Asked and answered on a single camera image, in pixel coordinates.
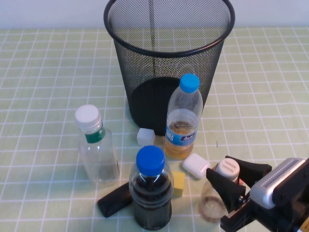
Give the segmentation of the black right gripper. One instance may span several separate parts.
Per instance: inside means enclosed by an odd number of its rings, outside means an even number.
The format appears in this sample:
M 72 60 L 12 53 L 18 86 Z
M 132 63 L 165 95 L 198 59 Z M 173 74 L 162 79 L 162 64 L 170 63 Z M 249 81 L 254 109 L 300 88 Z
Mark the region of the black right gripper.
M 272 171 L 269 164 L 251 163 L 231 156 L 239 167 L 239 177 L 248 186 L 252 187 L 257 181 Z M 254 202 L 246 187 L 234 183 L 208 168 L 206 178 L 221 197 L 227 212 L 220 221 L 220 227 L 225 232 L 237 232 L 252 222 L 259 222 L 271 232 L 298 232 L 300 231 L 299 218 L 295 216 L 290 205 L 275 206 L 266 209 Z

